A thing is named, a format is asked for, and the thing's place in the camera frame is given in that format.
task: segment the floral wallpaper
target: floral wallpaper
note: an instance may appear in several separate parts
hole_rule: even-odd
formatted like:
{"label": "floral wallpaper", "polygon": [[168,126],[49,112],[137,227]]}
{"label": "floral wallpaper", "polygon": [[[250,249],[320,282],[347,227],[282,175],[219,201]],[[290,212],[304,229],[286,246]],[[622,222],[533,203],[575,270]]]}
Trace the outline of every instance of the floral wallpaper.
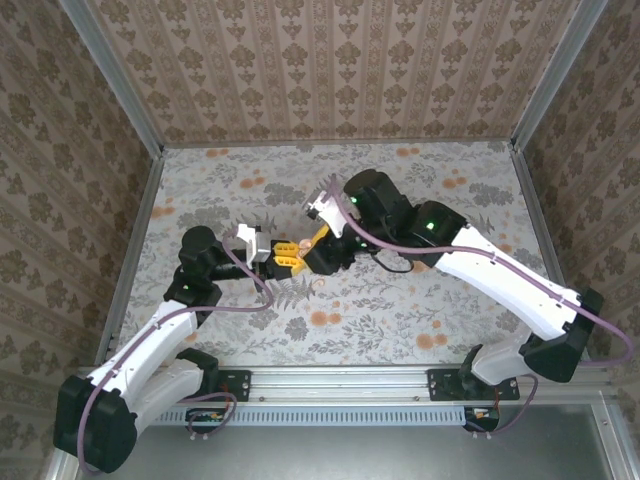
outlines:
{"label": "floral wallpaper", "polygon": [[168,145],[506,138],[578,0],[91,0]]}
{"label": "floral wallpaper", "polygon": [[55,1],[0,1],[0,478],[38,478],[94,360],[149,158]]}
{"label": "floral wallpaper", "polygon": [[[155,312],[178,265],[183,233],[217,235],[238,222],[274,239],[310,238],[321,226],[302,204],[335,172],[386,172],[412,203],[433,199],[465,215],[503,251],[544,274],[506,142],[167,149],[165,169],[122,327],[123,345]],[[406,267],[383,252],[385,263]],[[496,342],[519,321],[465,282],[418,263],[387,273],[369,257],[331,276],[309,271],[269,282],[276,304],[257,314],[212,314],[192,346],[226,365],[459,362],[472,345]],[[248,279],[219,282],[220,304],[264,302]]]}
{"label": "floral wallpaper", "polygon": [[[525,150],[570,283],[640,338],[640,2],[611,0]],[[591,353],[623,346],[596,330]],[[640,451],[640,357],[612,370]]]}

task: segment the black cable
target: black cable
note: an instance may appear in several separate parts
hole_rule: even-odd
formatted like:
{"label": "black cable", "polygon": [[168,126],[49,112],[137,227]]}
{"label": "black cable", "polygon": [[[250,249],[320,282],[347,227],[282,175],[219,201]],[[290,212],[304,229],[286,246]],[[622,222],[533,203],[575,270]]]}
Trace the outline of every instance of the black cable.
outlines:
{"label": "black cable", "polygon": [[411,271],[413,271],[413,267],[414,267],[413,262],[411,260],[409,260],[409,263],[411,264],[411,268],[409,270],[394,270],[393,268],[389,268],[384,263],[382,263],[382,260],[380,260],[378,257],[376,257],[376,255],[374,253],[371,254],[371,259],[374,262],[376,262],[378,265],[380,265],[382,268],[384,268],[389,273],[411,273]]}

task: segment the ventilation slots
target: ventilation slots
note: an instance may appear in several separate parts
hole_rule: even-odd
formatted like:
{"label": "ventilation slots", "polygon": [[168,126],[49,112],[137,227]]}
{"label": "ventilation slots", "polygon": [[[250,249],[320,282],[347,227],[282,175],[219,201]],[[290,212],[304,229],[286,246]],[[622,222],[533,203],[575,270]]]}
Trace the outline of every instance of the ventilation slots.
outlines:
{"label": "ventilation slots", "polygon": [[[186,407],[162,414],[157,426],[186,425]],[[229,426],[464,425],[463,407],[238,407]],[[196,426],[214,425],[194,422]]]}

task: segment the patterned wall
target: patterned wall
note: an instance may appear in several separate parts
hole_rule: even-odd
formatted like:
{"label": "patterned wall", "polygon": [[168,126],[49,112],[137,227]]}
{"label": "patterned wall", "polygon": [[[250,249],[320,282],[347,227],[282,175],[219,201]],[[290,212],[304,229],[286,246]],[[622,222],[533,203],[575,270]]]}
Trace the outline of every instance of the patterned wall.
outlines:
{"label": "patterned wall", "polygon": [[[611,0],[525,156],[568,281],[640,338],[640,2]],[[619,355],[598,331],[596,356]],[[613,371],[640,446],[640,355]]]}
{"label": "patterned wall", "polygon": [[165,143],[508,137],[578,0],[93,0]]}
{"label": "patterned wall", "polygon": [[34,478],[93,361],[149,168],[55,1],[0,1],[0,478]]}

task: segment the gray floor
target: gray floor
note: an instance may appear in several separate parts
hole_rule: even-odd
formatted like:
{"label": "gray floor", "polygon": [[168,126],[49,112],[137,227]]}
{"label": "gray floor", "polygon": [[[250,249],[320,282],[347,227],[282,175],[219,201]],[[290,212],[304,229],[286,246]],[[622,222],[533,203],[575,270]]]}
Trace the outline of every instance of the gray floor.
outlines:
{"label": "gray floor", "polygon": [[233,427],[207,441],[156,427],[110,479],[606,480],[588,407],[535,407],[491,440],[460,427]]}

